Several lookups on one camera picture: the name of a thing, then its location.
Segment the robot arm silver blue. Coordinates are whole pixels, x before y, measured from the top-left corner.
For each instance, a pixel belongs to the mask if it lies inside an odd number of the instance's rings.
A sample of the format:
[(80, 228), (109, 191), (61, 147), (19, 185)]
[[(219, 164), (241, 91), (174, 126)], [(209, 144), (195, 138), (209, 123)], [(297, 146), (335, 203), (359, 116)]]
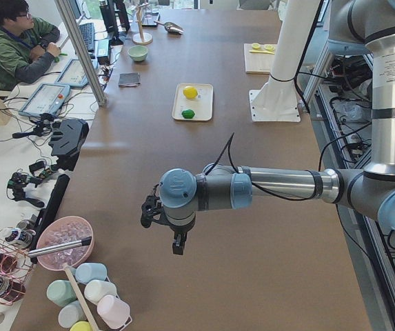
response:
[(395, 1), (334, 1), (329, 40), (340, 51), (370, 52), (372, 153), (363, 169), (284, 170), (211, 163), (201, 174), (166, 172), (142, 205), (141, 224), (166, 225), (182, 254), (196, 213), (248, 207), (255, 194), (322, 199), (395, 230)]

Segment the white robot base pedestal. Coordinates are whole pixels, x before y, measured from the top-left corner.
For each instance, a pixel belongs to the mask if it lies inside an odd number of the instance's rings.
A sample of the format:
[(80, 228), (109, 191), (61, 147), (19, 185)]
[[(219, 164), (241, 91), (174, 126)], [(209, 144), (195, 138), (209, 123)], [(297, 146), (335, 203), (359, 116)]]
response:
[(267, 83), (250, 90), (250, 112), (255, 122), (295, 122), (301, 118), (296, 76), (311, 30), (315, 29), (321, 1), (288, 1)]

